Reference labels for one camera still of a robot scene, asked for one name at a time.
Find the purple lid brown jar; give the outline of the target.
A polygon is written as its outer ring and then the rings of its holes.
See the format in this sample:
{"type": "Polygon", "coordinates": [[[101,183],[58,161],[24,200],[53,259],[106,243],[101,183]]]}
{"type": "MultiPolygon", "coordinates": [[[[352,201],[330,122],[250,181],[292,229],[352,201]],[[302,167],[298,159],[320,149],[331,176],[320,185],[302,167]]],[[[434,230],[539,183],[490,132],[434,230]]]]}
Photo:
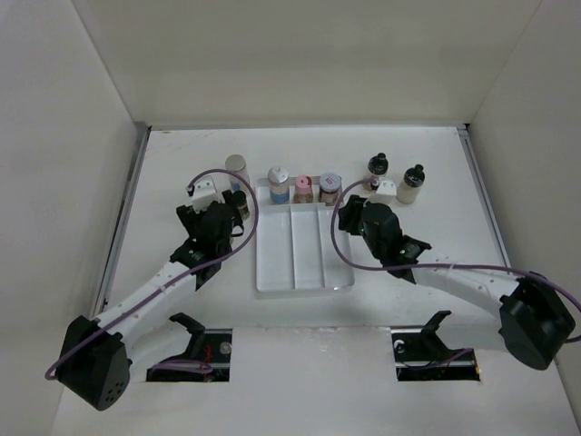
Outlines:
{"type": "Polygon", "coordinates": [[[341,192],[341,178],[336,173],[323,173],[319,179],[319,197],[322,203],[333,206],[341,192]]]}

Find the small black cap spice jar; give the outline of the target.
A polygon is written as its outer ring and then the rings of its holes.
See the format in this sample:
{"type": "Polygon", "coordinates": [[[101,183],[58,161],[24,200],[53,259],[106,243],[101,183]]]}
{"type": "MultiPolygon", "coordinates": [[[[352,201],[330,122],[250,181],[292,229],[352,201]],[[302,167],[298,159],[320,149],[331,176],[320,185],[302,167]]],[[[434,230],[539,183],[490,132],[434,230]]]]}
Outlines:
{"type": "Polygon", "coordinates": [[[250,217],[250,209],[247,203],[246,193],[244,191],[233,192],[231,195],[231,200],[239,212],[241,219],[243,221],[247,220],[250,217]]]}

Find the pink cap spice bottle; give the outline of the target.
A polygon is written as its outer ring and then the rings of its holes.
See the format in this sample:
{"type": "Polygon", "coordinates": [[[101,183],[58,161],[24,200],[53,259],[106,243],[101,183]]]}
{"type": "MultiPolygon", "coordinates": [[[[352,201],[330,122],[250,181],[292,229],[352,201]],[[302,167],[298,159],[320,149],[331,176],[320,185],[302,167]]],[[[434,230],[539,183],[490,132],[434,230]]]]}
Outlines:
{"type": "Polygon", "coordinates": [[[308,175],[302,174],[296,177],[293,202],[294,203],[313,202],[312,180],[308,175]]]}

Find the black top brown grinder bottle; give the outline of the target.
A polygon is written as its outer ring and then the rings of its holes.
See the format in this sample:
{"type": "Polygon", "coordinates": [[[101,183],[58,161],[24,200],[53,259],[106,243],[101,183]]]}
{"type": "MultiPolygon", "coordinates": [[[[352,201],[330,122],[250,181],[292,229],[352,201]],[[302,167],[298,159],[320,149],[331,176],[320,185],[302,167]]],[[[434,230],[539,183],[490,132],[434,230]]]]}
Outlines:
{"type": "Polygon", "coordinates": [[[389,161],[385,153],[378,153],[372,156],[368,162],[369,178],[377,182],[385,176],[389,169],[389,161]]]}

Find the silver lid white bottle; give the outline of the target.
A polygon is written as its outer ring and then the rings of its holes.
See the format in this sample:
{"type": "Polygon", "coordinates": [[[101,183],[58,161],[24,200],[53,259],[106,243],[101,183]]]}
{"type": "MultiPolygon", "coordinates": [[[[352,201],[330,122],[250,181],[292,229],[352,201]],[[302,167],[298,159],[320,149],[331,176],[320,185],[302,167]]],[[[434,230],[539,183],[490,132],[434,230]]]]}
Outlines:
{"type": "Polygon", "coordinates": [[[234,175],[230,175],[231,190],[248,192],[246,184],[250,181],[247,164],[240,154],[231,154],[225,160],[225,169],[234,175]]]}

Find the white cap blue label bottle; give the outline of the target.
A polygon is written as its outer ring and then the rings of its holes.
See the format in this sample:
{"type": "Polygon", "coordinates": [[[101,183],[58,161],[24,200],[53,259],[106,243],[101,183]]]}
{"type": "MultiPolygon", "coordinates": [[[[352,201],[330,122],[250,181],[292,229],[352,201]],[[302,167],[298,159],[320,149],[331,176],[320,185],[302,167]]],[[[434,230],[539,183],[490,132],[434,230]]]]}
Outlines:
{"type": "Polygon", "coordinates": [[[281,166],[272,166],[268,171],[270,198],[274,204],[286,204],[290,200],[289,171],[281,166]]]}

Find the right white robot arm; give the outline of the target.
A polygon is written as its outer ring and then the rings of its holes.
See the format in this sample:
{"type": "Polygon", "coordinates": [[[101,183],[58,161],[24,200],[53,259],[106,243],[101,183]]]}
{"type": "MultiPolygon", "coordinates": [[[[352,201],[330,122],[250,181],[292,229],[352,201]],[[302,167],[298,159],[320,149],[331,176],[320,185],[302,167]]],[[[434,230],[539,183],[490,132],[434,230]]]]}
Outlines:
{"type": "Polygon", "coordinates": [[[331,216],[332,233],[359,236],[377,271],[427,286],[490,313],[498,326],[486,345],[543,371],[567,343],[576,342],[576,322],[564,305],[568,294],[544,276],[501,265],[454,263],[429,243],[403,233],[398,216],[384,203],[352,195],[331,216]]]}

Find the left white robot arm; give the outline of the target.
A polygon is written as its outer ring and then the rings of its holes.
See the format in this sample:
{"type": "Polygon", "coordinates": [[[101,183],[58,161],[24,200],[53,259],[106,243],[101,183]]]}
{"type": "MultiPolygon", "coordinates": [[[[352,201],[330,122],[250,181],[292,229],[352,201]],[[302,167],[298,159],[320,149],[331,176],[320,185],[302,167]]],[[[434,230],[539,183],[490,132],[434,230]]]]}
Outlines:
{"type": "Polygon", "coordinates": [[[222,193],[182,205],[176,213],[188,236],[153,278],[113,308],[89,319],[78,316],[67,327],[59,360],[47,373],[98,411],[119,400],[140,360],[135,346],[166,322],[186,331],[172,341],[180,360],[166,359],[154,372],[187,372],[203,352],[203,326],[180,312],[185,300],[199,291],[232,254],[232,241],[243,228],[245,193],[222,193]]]}

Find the black top white grinder bottle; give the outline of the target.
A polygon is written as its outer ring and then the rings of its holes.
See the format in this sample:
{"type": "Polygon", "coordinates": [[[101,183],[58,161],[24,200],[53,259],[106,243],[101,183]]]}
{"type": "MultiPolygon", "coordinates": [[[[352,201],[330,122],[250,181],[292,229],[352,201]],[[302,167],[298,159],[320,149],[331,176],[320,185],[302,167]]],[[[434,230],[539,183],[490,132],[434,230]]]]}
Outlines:
{"type": "Polygon", "coordinates": [[[414,203],[425,180],[426,175],[422,164],[417,163],[410,167],[404,173],[397,189],[397,200],[404,204],[414,203]]]}

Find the white divided organizer tray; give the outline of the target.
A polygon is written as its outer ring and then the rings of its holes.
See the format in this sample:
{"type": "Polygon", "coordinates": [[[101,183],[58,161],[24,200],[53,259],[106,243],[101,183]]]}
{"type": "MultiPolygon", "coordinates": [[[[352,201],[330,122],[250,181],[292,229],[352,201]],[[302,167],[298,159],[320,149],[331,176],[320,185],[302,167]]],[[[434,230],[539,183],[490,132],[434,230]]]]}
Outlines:
{"type": "Polygon", "coordinates": [[[350,239],[330,238],[333,208],[323,203],[274,204],[266,178],[256,181],[259,223],[256,232],[256,288],[262,298],[290,298],[343,292],[355,284],[350,239]]]}

